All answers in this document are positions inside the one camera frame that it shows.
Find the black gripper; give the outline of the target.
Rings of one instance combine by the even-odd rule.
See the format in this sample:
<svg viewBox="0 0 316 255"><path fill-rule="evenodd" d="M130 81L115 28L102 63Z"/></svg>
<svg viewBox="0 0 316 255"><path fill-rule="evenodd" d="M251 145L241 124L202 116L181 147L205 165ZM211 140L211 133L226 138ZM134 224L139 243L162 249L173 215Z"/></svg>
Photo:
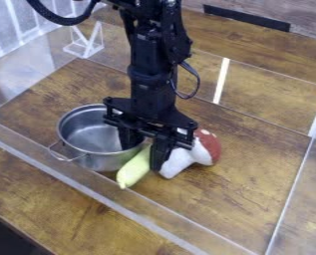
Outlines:
<svg viewBox="0 0 316 255"><path fill-rule="evenodd" d="M152 171L159 171L175 146L191 149L197 122L175 107L159 112L156 116L154 114L140 116L132 110L131 103L131 99L106 97L104 122L118 128L123 150L139 145L144 136L154 139L150 167Z"/></svg>

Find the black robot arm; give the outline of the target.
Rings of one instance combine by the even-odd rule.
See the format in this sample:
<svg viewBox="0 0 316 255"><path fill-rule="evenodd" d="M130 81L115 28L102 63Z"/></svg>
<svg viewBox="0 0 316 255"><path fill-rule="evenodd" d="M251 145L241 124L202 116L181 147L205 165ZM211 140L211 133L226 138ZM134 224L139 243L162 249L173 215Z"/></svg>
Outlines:
<svg viewBox="0 0 316 255"><path fill-rule="evenodd" d="M181 19L181 0L108 0L119 11L131 47L128 98L103 99L104 122L119 130L123 148L144 136L152 139L150 168L160 170L175 147L193 147L197 122L175 108L177 69L193 67L191 40Z"/></svg>

